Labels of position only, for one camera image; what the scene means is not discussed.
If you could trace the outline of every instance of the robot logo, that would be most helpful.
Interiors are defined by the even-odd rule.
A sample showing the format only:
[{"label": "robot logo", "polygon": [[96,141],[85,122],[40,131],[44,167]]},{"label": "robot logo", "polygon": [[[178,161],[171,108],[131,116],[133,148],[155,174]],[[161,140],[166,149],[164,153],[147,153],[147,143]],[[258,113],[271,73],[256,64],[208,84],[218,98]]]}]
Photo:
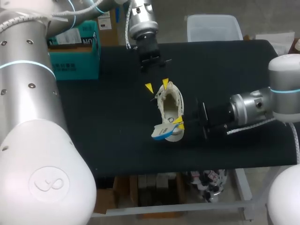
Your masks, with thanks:
[{"label": "robot logo", "polygon": [[31,194],[43,202],[59,201],[67,195],[69,188],[70,182],[67,174],[52,166],[36,170],[29,180]]},{"label": "robot logo", "polygon": [[57,179],[52,182],[45,180],[46,185],[39,186],[38,183],[34,182],[35,186],[41,191],[49,191],[51,188],[59,190],[64,186],[64,181],[62,179]]}]

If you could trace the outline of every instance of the black tablecloth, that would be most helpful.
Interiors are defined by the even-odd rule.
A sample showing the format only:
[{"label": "black tablecloth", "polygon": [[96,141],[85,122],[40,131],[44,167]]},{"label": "black tablecloth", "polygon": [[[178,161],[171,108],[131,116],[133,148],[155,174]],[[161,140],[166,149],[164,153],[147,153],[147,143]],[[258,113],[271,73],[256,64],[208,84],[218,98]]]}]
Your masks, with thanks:
[{"label": "black tablecloth", "polygon": [[[168,74],[183,95],[185,112],[195,97],[218,105],[232,94],[267,87],[268,63],[276,57],[259,40],[159,47],[172,62],[147,75]],[[98,81],[58,82],[70,135],[95,177],[296,164],[291,129],[278,121],[212,142],[196,126],[180,142],[154,141],[161,115],[141,76],[134,53],[103,47]]]}]

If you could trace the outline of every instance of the metal frame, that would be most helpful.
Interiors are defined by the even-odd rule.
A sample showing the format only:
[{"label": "metal frame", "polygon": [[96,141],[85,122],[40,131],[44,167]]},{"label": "metal frame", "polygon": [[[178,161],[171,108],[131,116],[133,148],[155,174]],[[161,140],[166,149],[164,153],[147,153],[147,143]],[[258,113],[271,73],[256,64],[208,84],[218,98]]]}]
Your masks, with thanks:
[{"label": "metal frame", "polygon": [[219,202],[219,203],[193,203],[181,205],[163,205],[151,207],[136,207],[126,209],[107,210],[106,214],[93,213],[92,218],[111,217],[124,215],[137,215],[158,212],[178,212],[178,211],[197,211],[197,210],[220,210],[243,208],[245,220],[253,220],[258,210],[267,203],[268,193],[271,184],[277,175],[286,167],[271,167],[266,173],[262,186],[256,195],[252,196],[244,169],[235,170],[235,178],[242,201]]}]

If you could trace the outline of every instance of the white shoe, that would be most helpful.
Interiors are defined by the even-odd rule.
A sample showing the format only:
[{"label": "white shoe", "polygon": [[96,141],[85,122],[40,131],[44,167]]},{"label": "white shoe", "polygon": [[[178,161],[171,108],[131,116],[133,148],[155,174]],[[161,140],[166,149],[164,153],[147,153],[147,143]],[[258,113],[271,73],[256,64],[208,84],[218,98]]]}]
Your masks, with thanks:
[{"label": "white shoe", "polygon": [[[169,82],[166,90],[162,85],[156,94],[157,105],[161,112],[163,123],[173,123],[176,119],[183,115],[184,104],[182,94],[179,89]],[[172,135],[166,140],[170,142],[177,142],[183,138],[184,130],[175,128]]]}]

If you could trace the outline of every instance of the clear plastic bin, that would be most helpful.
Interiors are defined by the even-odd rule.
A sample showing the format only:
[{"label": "clear plastic bin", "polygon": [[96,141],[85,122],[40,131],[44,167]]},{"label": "clear plastic bin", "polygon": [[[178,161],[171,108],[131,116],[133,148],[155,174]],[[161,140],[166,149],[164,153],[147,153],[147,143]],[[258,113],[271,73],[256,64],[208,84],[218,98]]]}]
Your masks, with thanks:
[{"label": "clear plastic bin", "polygon": [[187,18],[188,42],[242,39],[239,23],[232,15],[191,15]]}]

